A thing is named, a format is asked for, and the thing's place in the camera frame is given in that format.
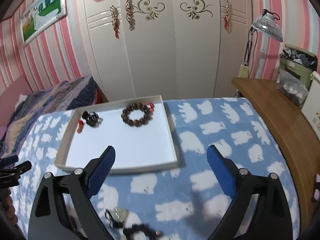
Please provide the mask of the person's left hand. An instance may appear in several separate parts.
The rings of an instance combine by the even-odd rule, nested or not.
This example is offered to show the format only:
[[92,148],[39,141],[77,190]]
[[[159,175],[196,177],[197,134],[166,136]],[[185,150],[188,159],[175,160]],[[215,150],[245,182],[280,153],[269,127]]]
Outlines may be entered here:
[[15,228],[18,228],[18,218],[11,197],[11,190],[1,189],[1,231],[8,227],[9,222]]

